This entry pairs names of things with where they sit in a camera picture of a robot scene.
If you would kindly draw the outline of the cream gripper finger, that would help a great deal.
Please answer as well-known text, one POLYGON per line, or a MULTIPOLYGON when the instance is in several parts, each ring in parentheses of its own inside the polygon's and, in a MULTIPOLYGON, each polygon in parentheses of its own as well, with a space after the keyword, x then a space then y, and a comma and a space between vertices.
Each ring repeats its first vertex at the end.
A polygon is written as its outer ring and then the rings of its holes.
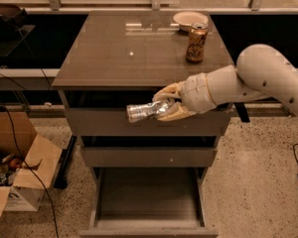
POLYGON ((181 98, 181 90, 183 88, 184 82, 172 83, 167 85, 166 87, 159 90, 154 94, 152 100, 160 101, 167 98, 180 99, 181 98))
POLYGON ((166 112, 158 115, 156 119, 163 122, 169 122, 169 121, 185 119, 195 114, 196 114, 195 111, 190 111, 181 102, 176 102, 166 112))

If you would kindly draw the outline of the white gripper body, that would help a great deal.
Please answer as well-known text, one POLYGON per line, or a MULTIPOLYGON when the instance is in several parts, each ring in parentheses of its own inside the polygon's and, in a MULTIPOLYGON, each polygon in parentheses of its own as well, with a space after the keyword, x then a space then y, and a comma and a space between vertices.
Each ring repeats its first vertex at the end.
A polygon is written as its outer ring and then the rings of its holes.
POLYGON ((206 113, 217 107, 210 96, 205 73, 189 76, 183 82, 180 94, 182 104, 190 111, 206 113))

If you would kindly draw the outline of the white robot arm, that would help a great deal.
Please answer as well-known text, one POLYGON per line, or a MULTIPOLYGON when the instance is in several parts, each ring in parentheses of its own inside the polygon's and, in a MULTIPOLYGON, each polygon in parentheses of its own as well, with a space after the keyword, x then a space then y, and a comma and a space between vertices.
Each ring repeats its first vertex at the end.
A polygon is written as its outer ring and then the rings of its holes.
POLYGON ((298 117, 298 70, 275 48, 252 45, 235 65, 189 76, 158 91, 155 101, 173 98, 175 105, 161 121, 203 114, 224 103, 273 97, 298 117))

